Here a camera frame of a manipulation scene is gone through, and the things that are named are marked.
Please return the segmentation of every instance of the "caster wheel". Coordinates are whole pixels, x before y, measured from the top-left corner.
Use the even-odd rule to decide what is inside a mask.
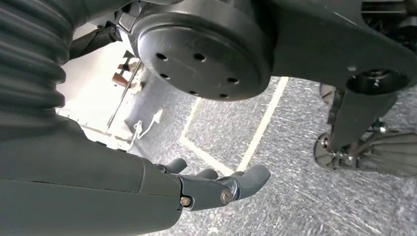
[[[332,104],[335,93],[335,89],[333,86],[320,84],[319,92],[320,96],[322,97],[322,100],[327,105]]]
[[[326,146],[328,134],[322,134],[314,145],[314,159],[323,168],[333,170],[370,171],[399,177],[417,177],[417,134],[412,131],[379,133],[371,140],[361,140],[366,145],[357,156],[346,150],[330,153]]]
[[[328,143],[328,134],[324,133],[319,136],[315,145],[314,145],[314,160],[316,161],[317,165],[326,169],[334,169],[333,163],[335,159],[335,155],[329,153],[326,150],[326,146]]]

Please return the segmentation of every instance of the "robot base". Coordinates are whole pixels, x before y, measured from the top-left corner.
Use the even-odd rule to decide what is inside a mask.
[[[328,134],[314,147],[316,163],[327,169],[349,169],[417,176],[417,134],[412,131],[372,131],[367,137],[337,152],[326,149]]]

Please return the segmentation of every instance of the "white tape line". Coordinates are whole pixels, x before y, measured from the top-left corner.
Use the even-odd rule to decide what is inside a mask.
[[[181,137],[179,138],[180,140],[182,138],[185,138],[185,135],[187,134],[188,129],[190,128],[191,122],[193,121],[194,115],[195,115],[195,113],[197,111],[197,108],[198,108],[198,105],[200,104],[200,102],[201,102],[201,98],[197,98],[197,100],[194,103],[193,108],[191,109],[191,113],[188,116],[187,123],[185,124],[184,129],[181,132]]]
[[[198,148],[197,146],[195,146],[195,144],[193,142],[186,139],[185,137],[181,137],[179,139],[179,142],[182,145],[186,146],[191,151],[193,151],[196,155],[198,155],[199,158],[204,160],[207,164],[212,166],[214,169],[220,171],[224,176],[230,176],[231,174],[234,173],[234,171],[232,169],[225,166],[220,161],[216,160],[214,157],[212,157],[207,152],[205,152],[205,151],[201,150],[200,148]]]
[[[239,164],[237,171],[246,170],[246,167],[249,164],[250,159],[252,158],[253,154],[255,153],[256,147],[261,141],[261,138],[264,135],[265,130],[267,129],[267,126],[272,118],[272,115],[275,112],[275,108],[278,106],[279,100],[281,99],[281,96],[284,93],[285,87],[287,86],[288,79],[289,79],[288,77],[281,77],[276,87],[275,93],[272,96],[272,100],[268,105],[267,111],[265,112],[264,117],[262,117],[261,123],[259,124],[258,129],[256,130],[256,133],[253,136],[253,139],[250,142],[249,147],[246,150],[245,155],[243,156],[243,159],[241,163]]]

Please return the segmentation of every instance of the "gray plastic housing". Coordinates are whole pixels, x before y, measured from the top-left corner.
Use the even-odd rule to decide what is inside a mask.
[[[131,1],[0,1],[0,235],[140,235],[179,219],[177,177],[55,113],[75,28]]]

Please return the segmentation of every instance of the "robotic finger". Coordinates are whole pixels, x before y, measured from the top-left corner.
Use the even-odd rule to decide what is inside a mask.
[[[185,169],[185,161],[176,159],[170,164],[157,165],[167,173],[179,173]],[[206,169],[195,176],[177,175],[181,181],[180,204],[185,210],[197,211],[227,206],[229,203],[256,194],[269,180],[270,172],[263,165],[250,168],[247,172],[236,172],[218,179],[215,170]]]

